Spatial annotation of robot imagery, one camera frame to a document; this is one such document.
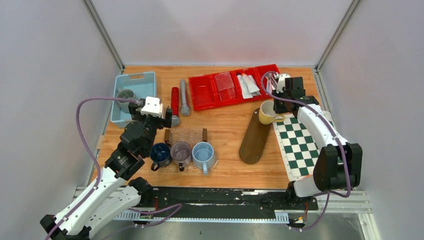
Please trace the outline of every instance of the brown mat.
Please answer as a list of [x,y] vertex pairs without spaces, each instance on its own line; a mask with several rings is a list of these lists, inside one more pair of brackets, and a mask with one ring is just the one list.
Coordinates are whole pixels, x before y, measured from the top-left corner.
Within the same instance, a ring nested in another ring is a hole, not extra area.
[[[164,142],[171,147],[173,144],[178,142],[186,142],[190,145],[191,149],[200,142],[208,142],[208,131],[206,128],[200,127],[177,127],[165,130]],[[218,156],[216,156],[215,164],[209,168],[208,172],[213,171],[217,168],[218,165]],[[158,172],[164,173],[196,173],[203,174],[203,170],[197,168],[193,163],[186,166],[184,171],[180,171],[179,166],[172,161],[169,166],[161,167],[157,170]]]

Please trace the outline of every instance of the dark blue mug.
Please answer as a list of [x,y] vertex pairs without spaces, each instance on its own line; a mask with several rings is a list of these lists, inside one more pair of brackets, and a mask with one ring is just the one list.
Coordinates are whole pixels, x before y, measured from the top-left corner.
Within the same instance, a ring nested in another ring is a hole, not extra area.
[[172,162],[170,147],[162,142],[156,143],[151,148],[150,159],[153,161],[150,168],[152,171],[170,165]]

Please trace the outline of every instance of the green and white checkerboard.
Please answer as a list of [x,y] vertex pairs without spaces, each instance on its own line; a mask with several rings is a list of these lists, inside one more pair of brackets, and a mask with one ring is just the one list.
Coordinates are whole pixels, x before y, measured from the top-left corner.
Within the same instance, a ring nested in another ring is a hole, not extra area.
[[[324,116],[333,124],[329,112]],[[281,150],[287,176],[290,181],[302,179],[314,172],[320,151],[306,127],[293,114],[284,115],[282,122],[274,122],[273,128]]]

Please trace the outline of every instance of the red cylinder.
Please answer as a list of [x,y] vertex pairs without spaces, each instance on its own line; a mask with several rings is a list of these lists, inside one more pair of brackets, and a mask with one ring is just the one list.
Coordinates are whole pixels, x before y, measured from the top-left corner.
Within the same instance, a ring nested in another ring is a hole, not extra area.
[[179,116],[179,109],[180,106],[180,89],[178,87],[173,87],[171,91],[171,109],[172,109],[172,115],[173,116]]

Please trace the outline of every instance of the gray cup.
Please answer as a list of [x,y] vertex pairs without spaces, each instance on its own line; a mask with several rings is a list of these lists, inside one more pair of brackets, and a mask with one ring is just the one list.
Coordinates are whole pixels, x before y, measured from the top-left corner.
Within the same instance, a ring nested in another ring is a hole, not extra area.
[[192,162],[192,148],[187,142],[179,141],[171,147],[171,157],[182,172]]
[[[118,92],[116,95],[117,98],[122,99],[137,99],[136,94],[130,90],[130,89],[124,89]],[[122,101],[116,101],[118,103],[119,108],[122,110],[122,112],[129,114],[130,110],[128,109],[129,102],[122,102]]]

